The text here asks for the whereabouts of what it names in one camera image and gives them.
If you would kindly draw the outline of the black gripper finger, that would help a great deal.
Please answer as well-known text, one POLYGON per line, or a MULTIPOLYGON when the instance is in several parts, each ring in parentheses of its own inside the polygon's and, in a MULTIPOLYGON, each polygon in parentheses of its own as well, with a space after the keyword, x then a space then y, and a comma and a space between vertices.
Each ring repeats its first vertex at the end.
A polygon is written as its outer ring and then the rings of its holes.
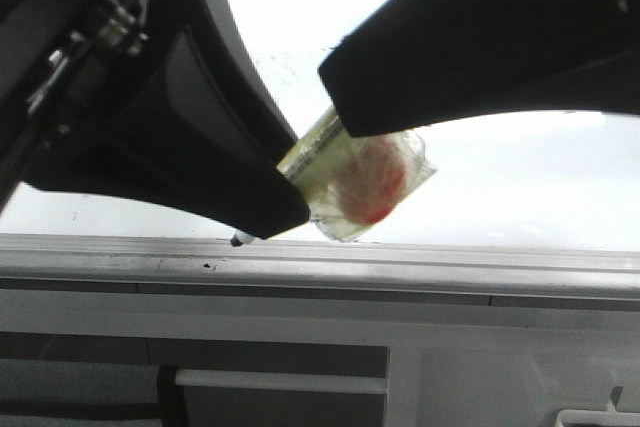
POLYGON ((131 199, 266 239, 309 219, 296 136, 228 0, 1 0, 1 198, 131 199))
POLYGON ((356 137, 539 110, 639 112, 639 0, 388 0, 322 62, 356 137))

